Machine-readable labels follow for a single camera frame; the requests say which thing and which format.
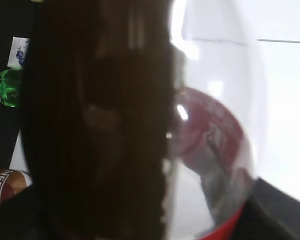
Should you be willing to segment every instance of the white wall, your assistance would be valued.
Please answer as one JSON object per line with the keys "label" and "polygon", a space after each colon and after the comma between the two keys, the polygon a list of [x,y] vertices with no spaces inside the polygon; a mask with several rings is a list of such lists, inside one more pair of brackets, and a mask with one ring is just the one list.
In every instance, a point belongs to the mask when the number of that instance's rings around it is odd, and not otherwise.
{"label": "white wall", "polygon": [[300,200],[300,0],[237,0],[256,31],[268,80],[261,177]]}

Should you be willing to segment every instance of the white label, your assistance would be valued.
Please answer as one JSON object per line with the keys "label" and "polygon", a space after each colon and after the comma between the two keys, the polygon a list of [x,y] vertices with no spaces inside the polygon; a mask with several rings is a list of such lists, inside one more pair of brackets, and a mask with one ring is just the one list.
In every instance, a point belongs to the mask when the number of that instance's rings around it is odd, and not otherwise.
{"label": "white label", "polygon": [[11,69],[22,69],[26,59],[29,38],[13,37],[7,66]]}

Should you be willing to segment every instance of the clear plastic bottle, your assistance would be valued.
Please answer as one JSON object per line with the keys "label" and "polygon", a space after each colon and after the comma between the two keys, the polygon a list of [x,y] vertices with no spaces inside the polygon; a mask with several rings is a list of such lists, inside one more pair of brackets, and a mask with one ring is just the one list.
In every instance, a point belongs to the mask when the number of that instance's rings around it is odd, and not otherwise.
{"label": "clear plastic bottle", "polygon": [[228,239],[266,114],[233,1],[45,0],[42,11],[21,131],[50,212],[76,236]]}

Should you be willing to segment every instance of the green plastic object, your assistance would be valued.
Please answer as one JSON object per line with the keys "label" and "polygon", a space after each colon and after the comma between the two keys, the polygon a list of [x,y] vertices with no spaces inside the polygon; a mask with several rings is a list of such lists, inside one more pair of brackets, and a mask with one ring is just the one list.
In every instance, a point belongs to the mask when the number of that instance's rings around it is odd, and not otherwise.
{"label": "green plastic object", "polygon": [[8,69],[0,72],[0,102],[8,107],[19,106],[21,70]]}

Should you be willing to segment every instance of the brown liquid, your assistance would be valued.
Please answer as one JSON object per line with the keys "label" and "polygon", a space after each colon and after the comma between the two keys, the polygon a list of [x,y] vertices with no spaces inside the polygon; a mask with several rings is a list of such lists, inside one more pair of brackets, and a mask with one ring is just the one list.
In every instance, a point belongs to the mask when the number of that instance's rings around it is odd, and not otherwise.
{"label": "brown liquid", "polygon": [[42,7],[22,79],[23,146],[47,208],[77,234],[166,234],[169,7],[170,0],[46,0]]}

